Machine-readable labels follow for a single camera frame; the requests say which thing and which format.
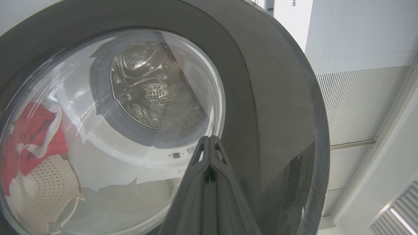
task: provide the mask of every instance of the white plastic part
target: white plastic part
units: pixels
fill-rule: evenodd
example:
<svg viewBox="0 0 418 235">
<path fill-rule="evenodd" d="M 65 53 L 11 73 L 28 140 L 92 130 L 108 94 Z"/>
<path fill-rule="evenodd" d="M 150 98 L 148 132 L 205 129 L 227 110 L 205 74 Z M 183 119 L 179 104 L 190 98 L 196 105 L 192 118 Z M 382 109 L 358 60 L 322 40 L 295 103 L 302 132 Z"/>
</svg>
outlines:
<svg viewBox="0 0 418 235">
<path fill-rule="evenodd" d="M 19 173 L 10 184 L 10 196 L 6 196 L 14 216 L 43 234 L 57 233 L 49 230 L 49 223 L 57 222 L 63 209 L 73 201 L 70 213 L 60 222 L 63 226 L 80 199 L 84 200 L 77 178 L 60 155 L 48 157 L 27 176 Z"/>
</svg>

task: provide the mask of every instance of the washing machine door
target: washing machine door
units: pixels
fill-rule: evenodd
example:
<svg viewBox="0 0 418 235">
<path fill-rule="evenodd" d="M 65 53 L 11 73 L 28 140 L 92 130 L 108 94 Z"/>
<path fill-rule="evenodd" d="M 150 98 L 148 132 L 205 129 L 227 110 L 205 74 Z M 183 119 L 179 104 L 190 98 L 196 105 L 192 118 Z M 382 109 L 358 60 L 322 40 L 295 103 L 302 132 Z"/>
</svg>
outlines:
<svg viewBox="0 0 418 235">
<path fill-rule="evenodd" d="M 322 96 L 252 2 L 65 0 L 0 47 L 4 233 L 156 233 L 205 135 L 221 138 L 263 234 L 318 229 Z"/>
</svg>

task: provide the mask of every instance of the ventilation grille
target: ventilation grille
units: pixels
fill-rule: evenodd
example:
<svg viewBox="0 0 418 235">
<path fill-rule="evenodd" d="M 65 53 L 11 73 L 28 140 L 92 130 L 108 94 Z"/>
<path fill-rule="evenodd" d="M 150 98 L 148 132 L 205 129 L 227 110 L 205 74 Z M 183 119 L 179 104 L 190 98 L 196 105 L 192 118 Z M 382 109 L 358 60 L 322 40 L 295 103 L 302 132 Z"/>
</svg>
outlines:
<svg viewBox="0 0 418 235">
<path fill-rule="evenodd" d="M 376 138 L 408 66 L 318 75 L 330 144 Z"/>
<path fill-rule="evenodd" d="M 356 146 L 331 151 L 328 190 L 346 188 L 370 146 Z"/>
<path fill-rule="evenodd" d="M 392 209 L 415 233 L 418 233 L 418 183 L 416 181 L 412 183 L 406 194 L 396 200 L 392 207 L 372 225 L 372 229 L 378 235 L 412 235 L 391 211 Z"/>
<path fill-rule="evenodd" d="M 338 203 L 340 197 L 344 194 L 345 189 L 334 189 L 326 192 L 324 214 L 323 216 L 329 216 L 334 209 L 334 206 Z"/>
</svg>

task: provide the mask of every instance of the red cloth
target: red cloth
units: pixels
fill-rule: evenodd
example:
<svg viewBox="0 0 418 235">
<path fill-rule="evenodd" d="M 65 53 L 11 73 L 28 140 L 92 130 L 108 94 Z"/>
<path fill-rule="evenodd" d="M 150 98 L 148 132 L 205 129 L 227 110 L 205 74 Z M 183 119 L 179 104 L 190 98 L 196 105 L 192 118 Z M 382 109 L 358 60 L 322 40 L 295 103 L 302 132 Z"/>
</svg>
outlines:
<svg viewBox="0 0 418 235">
<path fill-rule="evenodd" d="M 27 176 L 47 157 L 68 153 L 65 135 L 61 128 L 62 120 L 60 120 L 60 126 L 51 141 L 44 143 L 45 136 L 50 131 L 48 128 L 55 118 L 55 113 L 34 102 L 30 102 L 19 116 L 13 132 L 7 136 L 3 147 L 1 176 L 5 195 L 9 196 L 10 183 L 17 176 L 19 170 L 23 176 Z M 28 146 L 30 144 L 47 145 L 45 146 L 45 155 L 37 158 L 28 149 L 22 148 L 22 145 Z"/>
</svg>

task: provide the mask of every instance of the metal louvered panel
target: metal louvered panel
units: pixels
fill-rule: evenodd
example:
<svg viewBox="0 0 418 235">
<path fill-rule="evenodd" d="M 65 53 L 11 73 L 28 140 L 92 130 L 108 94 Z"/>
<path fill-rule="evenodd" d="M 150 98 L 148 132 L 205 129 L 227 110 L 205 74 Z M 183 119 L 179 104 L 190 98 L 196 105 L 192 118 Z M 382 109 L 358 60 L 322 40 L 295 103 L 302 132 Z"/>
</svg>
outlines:
<svg viewBox="0 0 418 235">
<path fill-rule="evenodd" d="M 328 190 L 346 188 L 370 148 L 366 145 L 331 151 Z"/>
<path fill-rule="evenodd" d="M 409 190 L 393 203 L 393 209 L 408 226 L 417 233 L 418 231 L 418 183 L 413 182 Z M 412 233 L 393 214 L 391 209 L 383 213 L 372 225 L 372 229 L 378 235 L 411 235 Z"/>
<path fill-rule="evenodd" d="M 411 65 L 417 11 L 416 0 L 315 0 L 306 57 L 316 74 Z"/>
<path fill-rule="evenodd" d="M 333 189 L 326 192 L 323 217 L 329 216 L 338 203 L 340 197 L 344 194 L 345 189 Z"/>
<path fill-rule="evenodd" d="M 330 144 L 376 138 L 408 66 L 318 75 Z"/>
</svg>

